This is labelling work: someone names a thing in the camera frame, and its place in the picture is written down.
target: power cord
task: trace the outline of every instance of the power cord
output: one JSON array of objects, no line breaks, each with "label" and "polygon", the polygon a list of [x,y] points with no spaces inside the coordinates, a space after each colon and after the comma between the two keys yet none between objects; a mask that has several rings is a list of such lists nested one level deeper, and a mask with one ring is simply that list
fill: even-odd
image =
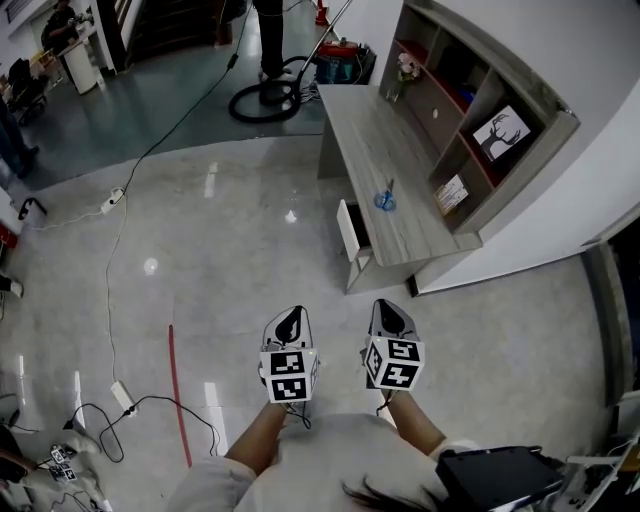
[{"label": "power cord", "polygon": [[53,507],[56,505],[60,505],[60,506],[64,505],[64,502],[67,500],[67,498],[71,498],[73,501],[75,501],[76,505],[78,505],[78,507],[80,508],[80,510],[82,510],[82,512],[95,512],[96,510],[98,510],[97,504],[93,500],[91,500],[91,506],[93,508],[89,508],[77,498],[78,494],[87,494],[87,493],[85,491],[78,491],[73,494],[69,494],[68,492],[65,492],[62,495],[62,501],[54,501],[49,507],[49,510],[53,511],[54,510]]},{"label": "power cord", "polygon": [[[214,451],[215,451],[216,446],[217,446],[216,436],[217,436],[217,439],[220,439],[220,433],[218,432],[218,430],[211,423],[203,420],[200,416],[198,416],[195,412],[193,412],[188,407],[185,407],[182,404],[176,402],[173,398],[169,398],[169,397],[166,397],[166,396],[157,396],[157,395],[144,396],[140,400],[138,400],[136,403],[134,403],[131,407],[129,407],[129,409],[124,411],[122,413],[122,415],[120,415],[120,417],[117,420],[113,421],[113,422],[109,419],[109,416],[107,416],[107,413],[104,412],[104,410],[102,408],[98,407],[97,405],[95,405],[93,403],[82,404],[80,407],[78,407],[74,411],[73,416],[71,417],[71,419],[69,421],[67,421],[67,423],[65,423],[64,429],[65,430],[70,430],[70,429],[73,428],[73,421],[75,420],[76,415],[84,407],[92,407],[92,408],[100,411],[102,413],[102,415],[104,416],[106,422],[107,422],[107,426],[100,432],[100,435],[98,436],[98,442],[100,444],[100,447],[102,448],[102,451],[107,456],[107,458],[111,462],[113,462],[114,464],[119,464],[124,460],[124,450],[122,448],[122,444],[120,443],[120,439],[118,439],[116,431],[115,431],[115,429],[113,427],[115,427],[118,423],[120,423],[124,418],[126,418],[128,416],[131,416],[131,413],[133,413],[135,411],[136,407],[138,405],[140,405],[142,402],[144,402],[145,400],[164,400],[164,401],[167,401],[167,402],[171,402],[172,404],[176,405],[177,407],[180,407],[180,409],[182,409],[183,411],[186,411],[189,414],[191,414],[200,423],[202,423],[202,424],[206,425],[207,427],[209,427],[209,429],[211,430],[211,436],[213,438],[213,441],[212,441],[212,444],[211,444],[211,448],[209,449],[209,455],[211,455],[211,456],[214,455]],[[116,443],[118,445],[118,450],[120,451],[120,455],[118,457],[112,457],[111,454],[109,454],[109,452],[107,451],[107,449],[105,447],[103,438],[104,438],[104,435],[106,434],[106,432],[109,431],[109,430],[113,434],[113,437],[114,437],[114,439],[115,439],[115,441],[116,441]]]},{"label": "power cord", "polygon": [[69,220],[67,222],[62,222],[61,224],[50,224],[49,226],[44,226],[42,228],[31,228],[31,229],[33,229],[33,231],[46,231],[47,229],[60,228],[68,224],[73,224],[74,222],[78,222],[79,220],[86,219],[87,217],[93,217],[97,215],[102,215],[102,212],[100,211],[95,213],[85,213],[84,215],[82,215],[81,217],[78,217],[77,219]]},{"label": "power cord", "polygon": [[282,404],[282,406],[287,411],[287,414],[300,418],[305,428],[311,430],[311,420],[307,418],[307,402],[302,402],[302,414],[297,413],[291,404]]},{"label": "power cord", "polygon": [[9,425],[9,423],[0,423],[3,427],[7,427],[8,429],[17,428],[18,430],[23,430],[24,432],[40,432],[39,430],[33,430],[31,428],[24,428],[18,425]]},{"label": "power cord", "polygon": [[376,416],[380,417],[380,411],[382,411],[383,409],[386,409],[387,407],[389,407],[389,404],[391,403],[391,400],[394,399],[396,394],[398,394],[398,392],[395,391],[395,390],[389,391],[389,394],[387,394],[387,397],[385,398],[384,403],[380,407],[378,407],[376,409]]},{"label": "power cord", "polygon": [[[220,18],[222,19],[222,17],[224,16],[224,11],[225,8],[227,6],[227,0],[225,0],[224,5],[222,6],[222,12],[220,14]],[[225,70],[225,72],[223,73],[223,75],[218,79],[218,81],[213,84],[209,90],[204,93],[203,96],[200,97],[200,99],[198,101],[196,101],[193,106],[187,110],[187,112],[173,125],[173,127],[158,141],[156,142],[153,146],[151,146],[136,162],[136,164],[133,166],[133,169],[131,170],[131,174],[129,175],[129,179],[127,180],[127,183],[125,184],[123,190],[124,193],[124,200],[125,200],[125,209],[124,209],[124,218],[122,219],[122,224],[120,225],[120,229],[118,230],[118,235],[116,237],[116,243],[113,246],[113,250],[111,251],[111,255],[109,256],[109,261],[107,262],[107,268],[105,270],[105,280],[107,283],[107,316],[108,316],[108,325],[109,325],[109,341],[111,343],[111,350],[113,352],[113,364],[111,366],[111,376],[113,378],[113,382],[116,382],[116,346],[115,343],[113,342],[113,333],[111,330],[111,306],[110,306],[110,296],[111,296],[111,290],[109,287],[109,268],[111,267],[111,260],[113,259],[113,255],[116,252],[116,249],[118,248],[118,244],[120,243],[120,237],[122,235],[122,230],[124,229],[124,225],[127,222],[127,191],[129,190],[129,185],[131,184],[131,181],[133,180],[133,176],[136,172],[136,169],[138,168],[138,166],[140,165],[140,163],[142,162],[142,160],[144,160],[147,156],[149,156],[149,154],[156,149],[158,146],[160,146],[165,140],[167,140],[167,138],[169,138],[169,136],[176,131],[176,129],[178,128],[178,126],[180,126],[182,124],[182,122],[189,117],[189,115],[191,114],[191,112],[193,112],[198,105],[200,105],[221,83],[222,81],[225,79],[225,77],[229,74],[229,71],[231,71],[234,66],[236,65],[236,62],[238,62],[238,50],[240,49],[240,43],[242,42],[242,37],[244,36],[244,30],[247,26],[247,19],[249,18],[249,13],[247,12],[247,15],[245,16],[244,19],[244,23],[242,25],[242,31],[240,32],[240,37],[238,38],[238,44],[236,45],[236,51],[234,52],[234,54],[231,56],[231,58],[229,59],[229,62],[227,63],[227,69]]]}]

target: open drawer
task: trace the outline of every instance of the open drawer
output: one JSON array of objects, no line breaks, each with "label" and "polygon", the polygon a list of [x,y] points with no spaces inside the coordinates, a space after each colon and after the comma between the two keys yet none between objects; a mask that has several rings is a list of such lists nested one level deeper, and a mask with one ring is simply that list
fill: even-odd
[{"label": "open drawer", "polygon": [[344,199],[341,199],[337,218],[349,261],[368,259],[372,253],[371,242],[358,204],[347,204]]}]

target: framed picture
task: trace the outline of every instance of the framed picture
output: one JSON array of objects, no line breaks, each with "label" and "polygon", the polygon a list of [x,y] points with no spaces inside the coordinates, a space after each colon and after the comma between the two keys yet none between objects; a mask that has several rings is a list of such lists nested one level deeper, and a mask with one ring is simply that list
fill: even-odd
[{"label": "framed picture", "polygon": [[490,163],[508,155],[532,132],[532,128],[511,105],[506,105],[480,128],[471,132]]}]

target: desk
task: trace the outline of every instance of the desk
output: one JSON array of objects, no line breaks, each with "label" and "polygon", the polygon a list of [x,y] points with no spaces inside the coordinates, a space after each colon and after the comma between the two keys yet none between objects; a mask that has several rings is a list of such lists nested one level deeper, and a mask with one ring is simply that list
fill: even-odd
[{"label": "desk", "polygon": [[95,27],[85,30],[75,43],[67,46],[58,54],[59,58],[65,59],[80,94],[89,92],[98,83],[96,73],[93,70],[84,45],[85,41],[95,33]]},{"label": "desk", "polygon": [[[348,293],[400,284],[434,258],[482,247],[477,233],[447,228],[427,179],[432,153],[377,87],[321,85],[319,91],[327,123],[318,179],[349,177],[373,255],[352,261]],[[397,208],[385,212],[373,198],[391,179]]]}]

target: chair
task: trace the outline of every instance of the chair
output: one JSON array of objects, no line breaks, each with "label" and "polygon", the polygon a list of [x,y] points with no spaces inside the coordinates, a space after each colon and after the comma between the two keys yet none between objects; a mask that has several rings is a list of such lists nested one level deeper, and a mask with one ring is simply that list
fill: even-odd
[{"label": "chair", "polygon": [[47,104],[44,85],[31,76],[29,61],[25,59],[17,60],[9,68],[9,85],[11,85],[13,97],[7,103],[7,107],[14,113],[21,111],[22,116],[18,124],[26,126],[36,110],[44,111]]}]

